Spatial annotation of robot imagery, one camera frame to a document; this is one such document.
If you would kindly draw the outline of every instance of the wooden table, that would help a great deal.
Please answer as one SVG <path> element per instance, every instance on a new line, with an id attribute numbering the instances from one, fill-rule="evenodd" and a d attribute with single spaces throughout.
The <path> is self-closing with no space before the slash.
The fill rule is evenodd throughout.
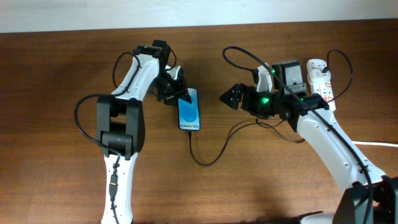
<path id="1" fill-rule="evenodd" d="M 121 52 L 154 39 L 172 46 L 188 85 L 200 95 L 202 130 L 193 134 L 193 147 L 208 162 L 233 125 L 254 120 L 218 99 L 235 83 L 254 85 L 250 73 L 222 58 L 228 45 L 269 63 L 297 59 L 304 75 L 308 59 L 326 59 L 330 49 L 346 52 L 354 83 L 336 101 L 339 123 L 353 140 L 396 141 L 397 36 L 398 20 L 1 34 L 0 223 L 100 222 L 103 155 L 77 130 L 73 108 L 85 95 L 112 92 L 111 70 Z M 231 58 L 257 66 L 242 54 Z M 130 61 L 126 57 L 120 64 L 118 82 Z M 331 56 L 331 71 L 337 94 L 349 80 L 339 55 Z M 337 186 L 306 142 L 292 144 L 251 126 L 235 135 L 215 166 L 202 168 L 190 157 L 186 132 L 178 128 L 177 107 L 148 95 L 144 116 L 146 142 L 132 190 L 135 222 L 239 223 L 333 212 L 338 206 Z M 81 107 L 80 119 L 94 135 L 95 100 Z M 287 123 L 279 129 L 299 138 Z M 396 148 L 359 148 L 391 177 L 398 175 Z"/>

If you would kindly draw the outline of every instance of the phone screen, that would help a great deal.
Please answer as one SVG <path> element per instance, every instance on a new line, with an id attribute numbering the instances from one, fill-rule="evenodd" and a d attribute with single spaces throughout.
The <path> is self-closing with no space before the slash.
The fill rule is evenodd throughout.
<path id="1" fill-rule="evenodd" d="M 188 88 L 188 93 L 191 97 L 191 103 L 178 99 L 178 115 L 180 117 L 180 129 L 182 130 L 200 130 L 200 114 L 198 91 L 193 88 Z"/>

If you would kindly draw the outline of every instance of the wood grain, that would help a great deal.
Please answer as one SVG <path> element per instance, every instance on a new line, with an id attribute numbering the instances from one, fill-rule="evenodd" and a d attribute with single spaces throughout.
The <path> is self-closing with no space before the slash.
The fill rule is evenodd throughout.
<path id="1" fill-rule="evenodd" d="M 100 222 L 103 155 L 79 133 L 72 114 L 81 97 L 113 90 L 111 69 L 123 51 L 154 39 L 172 46 L 188 85 L 199 92 L 202 130 L 194 133 L 193 147 L 206 162 L 219 153 L 234 124 L 253 120 L 218 100 L 235 83 L 254 84 L 251 74 L 224 61 L 221 52 L 228 45 L 269 63 L 297 59 L 303 74 L 308 59 L 326 58 L 330 49 L 346 52 L 354 83 L 336 101 L 339 123 L 353 140 L 396 141 L 397 36 L 398 20 L 1 34 L 0 223 Z M 230 57 L 257 66 L 241 54 Z M 120 64 L 119 82 L 129 61 Z M 339 93 L 348 82 L 348 66 L 338 55 L 330 66 Z M 306 142 L 291 144 L 253 126 L 235 135 L 217 165 L 204 169 L 189 155 L 177 108 L 147 96 L 144 116 L 146 143 L 132 191 L 135 222 L 239 223 L 338 206 L 337 186 Z M 94 134 L 94 100 L 81 107 L 80 118 Z M 299 138 L 287 124 L 279 129 Z M 391 177 L 398 175 L 397 149 L 359 148 Z"/>

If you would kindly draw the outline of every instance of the white wall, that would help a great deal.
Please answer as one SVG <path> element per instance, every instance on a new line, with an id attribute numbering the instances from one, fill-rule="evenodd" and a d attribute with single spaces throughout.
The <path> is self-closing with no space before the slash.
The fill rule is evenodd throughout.
<path id="1" fill-rule="evenodd" d="M 0 0 L 0 32 L 397 17 L 398 0 Z"/>

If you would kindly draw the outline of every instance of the blue phone screen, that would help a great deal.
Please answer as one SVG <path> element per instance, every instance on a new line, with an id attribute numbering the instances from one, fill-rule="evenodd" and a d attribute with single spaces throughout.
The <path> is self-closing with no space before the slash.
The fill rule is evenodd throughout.
<path id="1" fill-rule="evenodd" d="M 200 114 L 198 92 L 196 89 L 188 88 L 191 103 L 178 99 L 178 115 L 180 117 L 180 129 L 200 130 Z"/>

